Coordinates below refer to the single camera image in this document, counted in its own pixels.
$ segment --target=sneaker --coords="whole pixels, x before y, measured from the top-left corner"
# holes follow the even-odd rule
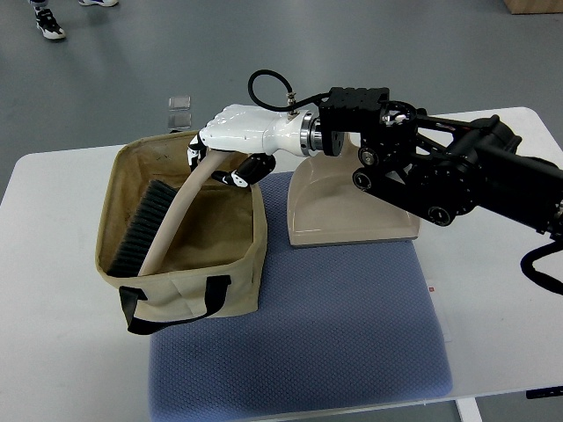
[[[119,0],[78,0],[81,6],[92,6],[97,4],[98,6],[112,7],[119,3]]]
[[[63,29],[56,23],[50,9],[41,9],[35,12],[37,27],[41,29],[43,36],[49,40],[61,40],[67,36]]]

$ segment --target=beige dustpan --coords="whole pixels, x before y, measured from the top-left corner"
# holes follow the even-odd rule
[[[352,174],[361,167],[347,136],[342,153],[317,154],[297,167],[288,192],[289,241],[294,246],[415,239],[416,215],[362,192]]]

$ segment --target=robotic arm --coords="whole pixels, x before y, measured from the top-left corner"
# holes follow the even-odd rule
[[[287,106],[256,98],[252,84],[260,75],[285,84]],[[190,145],[191,156],[197,156],[193,148],[205,147],[251,154],[236,171],[216,172],[215,179],[248,186],[274,169],[272,154],[278,149],[297,156],[319,151],[337,156],[344,133],[360,133],[361,166],[352,175],[359,189],[440,226],[481,206],[550,233],[554,243],[526,255],[522,269],[540,286],[563,295],[563,284],[533,267],[535,260],[563,250],[563,171],[543,159],[518,156],[522,138],[499,116],[471,122],[430,117],[424,109],[390,100],[387,88],[332,88],[297,103],[287,80],[270,70],[251,76],[249,93],[258,106],[225,108]],[[311,103],[318,112],[297,111]],[[449,133],[452,140],[442,146],[420,128]]]

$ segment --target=blue mat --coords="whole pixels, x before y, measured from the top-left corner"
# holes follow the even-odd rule
[[[290,176],[260,182],[268,252],[258,312],[152,335],[154,421],[220,421],[450,392],[442,332],[413,244],[292,248]]]

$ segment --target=white robotic hand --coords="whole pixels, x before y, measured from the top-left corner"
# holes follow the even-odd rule
[[[322,149],[314,135],[317,117],[308,111],[287,114],[255,105],[229,105],[190,142],[188,162],[195,168],[207,148],[251,154],[235,171],[213,174],[226,185],[251,185],[274,169],[272,154],[278,149],[296,156],[312,156]]]

